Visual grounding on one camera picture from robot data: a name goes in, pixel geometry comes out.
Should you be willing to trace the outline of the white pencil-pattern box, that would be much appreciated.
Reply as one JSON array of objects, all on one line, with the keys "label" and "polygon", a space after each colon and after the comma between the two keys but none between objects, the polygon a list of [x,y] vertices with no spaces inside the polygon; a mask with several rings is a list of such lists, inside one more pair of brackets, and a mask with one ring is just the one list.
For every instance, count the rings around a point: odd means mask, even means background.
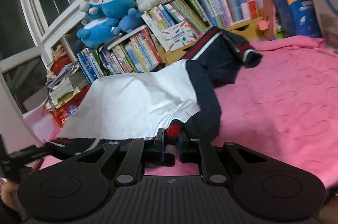
[{"label": "white pencil-pattern box", "polygon": [[164,37],[170,52],[195,41],[194,33],[187,21],[183,21],[175,26],[162,30],[162,36]]}]

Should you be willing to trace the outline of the blue bear plush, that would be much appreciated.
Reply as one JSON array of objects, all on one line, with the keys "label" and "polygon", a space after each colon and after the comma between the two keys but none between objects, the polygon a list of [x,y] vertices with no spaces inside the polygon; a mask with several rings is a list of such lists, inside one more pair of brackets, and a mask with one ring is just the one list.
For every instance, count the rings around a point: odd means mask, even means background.
[{"label": "blue bear plush", "polygon": [[77,37],[89,48],[96,49],[122,33],[130,33],[142,26],[142,12],[131,8],[121,20],[98,18],[77,31]]}]

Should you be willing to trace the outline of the stack of papers on crate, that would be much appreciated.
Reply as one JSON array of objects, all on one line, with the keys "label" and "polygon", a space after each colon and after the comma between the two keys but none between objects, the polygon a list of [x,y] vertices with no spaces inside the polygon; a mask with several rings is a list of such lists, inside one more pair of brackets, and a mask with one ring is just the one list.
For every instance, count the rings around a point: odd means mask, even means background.
[{"label": "stack of papers on crate", "polygon": [[67,64],[59,74],[49,70],[46,77],[45,107],[48,111],[60,108],[88,85],[79,64]]}]

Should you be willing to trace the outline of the blue Doraemon plush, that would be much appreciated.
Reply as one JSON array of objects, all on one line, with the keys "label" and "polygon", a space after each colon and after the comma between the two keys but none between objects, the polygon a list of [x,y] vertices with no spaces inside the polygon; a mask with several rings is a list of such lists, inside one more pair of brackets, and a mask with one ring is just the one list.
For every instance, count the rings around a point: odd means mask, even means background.
[{"label": "blue Doraemon plush", "polygon": [[105,17],[122,19],[134,6],[135,0],[90,0],[83,1],[79,10],[91,20]]}]

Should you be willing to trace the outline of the blue paper gift bag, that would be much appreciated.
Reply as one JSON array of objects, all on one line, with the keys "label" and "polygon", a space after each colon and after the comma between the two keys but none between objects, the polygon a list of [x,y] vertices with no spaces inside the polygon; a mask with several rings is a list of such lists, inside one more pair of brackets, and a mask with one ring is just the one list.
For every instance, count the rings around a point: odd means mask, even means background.
[{"label": "blue paper gift bag", "polygon": [[321,37],[312,0],[273,0],[273,2],[285,36]]}]

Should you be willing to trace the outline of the navy and white jacket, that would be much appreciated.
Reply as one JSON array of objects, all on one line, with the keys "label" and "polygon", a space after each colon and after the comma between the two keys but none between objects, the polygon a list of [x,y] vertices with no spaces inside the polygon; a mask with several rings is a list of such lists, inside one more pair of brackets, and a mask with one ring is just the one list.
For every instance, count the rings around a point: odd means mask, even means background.
[{"label": "navy and white jacket", "polygon": [[65,160],[108,142],[128,145],[156,137],[158,129],[210,142],[220,130],[222,109],[215,89],[235,83],[241,68],[262,60],[244,38],[217,38],[196,60],[182,59],[161,70],[97,79],[59,136],[46,147]]}]

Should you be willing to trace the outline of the red plastic crate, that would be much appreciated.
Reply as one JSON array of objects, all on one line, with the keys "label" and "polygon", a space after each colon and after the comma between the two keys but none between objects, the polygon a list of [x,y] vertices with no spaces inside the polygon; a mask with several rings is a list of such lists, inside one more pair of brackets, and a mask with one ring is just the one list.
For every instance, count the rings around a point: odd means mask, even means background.
[{"label": "red plastic crate", "polygon": [[79,93],[76,93],[66,103],[63,103],[59,108],[49,109],[48,112],[52,115],[54,121],[59,127],[63,127],[68,117],[77,111],[79,105],[83,101],[85,95],[90,88],[90,84],[86,84]]}]

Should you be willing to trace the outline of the wooden desktop drawer shelf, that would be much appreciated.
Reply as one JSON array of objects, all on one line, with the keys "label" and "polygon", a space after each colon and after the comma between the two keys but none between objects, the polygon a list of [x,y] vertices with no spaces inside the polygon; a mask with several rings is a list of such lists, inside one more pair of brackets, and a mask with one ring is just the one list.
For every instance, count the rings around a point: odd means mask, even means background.
[{"label": "wooden desktop drawer shelf", "polygon": [[263,37],[263,33],[258,28],[259,22],[263,22],[263,17],[239,22],[226,30],[212,27],[201,38],[197,38],[195,41],[188,45],[183,45],[173,52],[165,52],[160,44],[155,45],[155,47],[165,65],[170,65],[182,59],[196,60],[217,38],[222,37],[224,34],[230,38],[233,38],[233,35],[239,36],[236,39],[244,38],[247,42],[259,40]]}]

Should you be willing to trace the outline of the pink rabbit-print blanket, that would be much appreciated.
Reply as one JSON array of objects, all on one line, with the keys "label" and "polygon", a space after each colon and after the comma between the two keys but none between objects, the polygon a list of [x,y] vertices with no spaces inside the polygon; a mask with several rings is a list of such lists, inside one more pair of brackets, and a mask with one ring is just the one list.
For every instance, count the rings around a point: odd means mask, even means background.
[{"label": "pink rabbit-print blanket", "polygon": [[337,55],[324,40],[250,43],[262,55],[235,83],[217,87],[221,146],[235,142],[337,185]]}]

